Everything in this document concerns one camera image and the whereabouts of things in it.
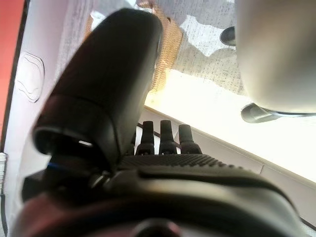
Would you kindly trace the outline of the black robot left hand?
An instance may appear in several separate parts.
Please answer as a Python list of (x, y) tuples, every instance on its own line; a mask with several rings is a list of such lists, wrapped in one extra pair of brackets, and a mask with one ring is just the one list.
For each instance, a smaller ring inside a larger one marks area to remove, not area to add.
[(164, 121), (136, 124), (152, 82), (162, 25), (153, 14), (112, 13), (77, 50), (32, 129), (47, 167), (27, 176), (14, 237), (303, 237), (278, 187), (204, 155), (187, 125), (181, 153)]

